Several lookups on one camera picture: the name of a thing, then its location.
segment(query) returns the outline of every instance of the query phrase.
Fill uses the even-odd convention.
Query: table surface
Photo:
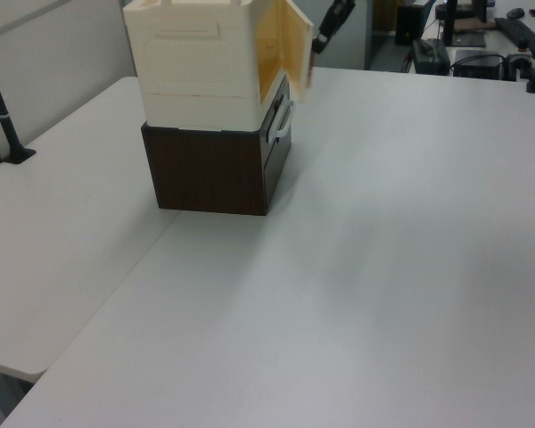
[[[316,69],[292,132],[269,214],[181,212],[4,428],[535,428],[535,95]]]
[[[0,372],[31,382],[170,224],[144,154],[135,78],[0,165]]]
[[[442,1],[438,0],[436,4],[441,4]],[[521,21],[527,25],[535,33],[535,18],[529,15],[530,9],[535,9],[535,0],[497,0],[494,8],[488,9],[488,19],[492,21],[494,18],[505,18],[506,14],[516,7],[522,7],[525,10],[525,16],[521,18]],[[427,24],[430,25],[435,20],[435,6],[432,8],[430,17]],[[423,39],[437,38],[438,36],[438,23],[435,22],[428,28],[424,34]],[[449,47],[448,54],[450,61],[453,63],[456,58],[456,51],[458,49],[472,49],[472,50],[488,50],[495,51],[502,55],[519,54],[517,47],[500,31],[488,31],[485,33],[486,47]]]

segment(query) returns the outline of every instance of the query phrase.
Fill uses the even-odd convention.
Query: metal handle
[[[277,138],[286,136],[292,126],[292,117],[295,113],[295,103],[285,97],[279,104],[276,117],[274,118],[269,132],[267,133],[267,143],[272,144]]]

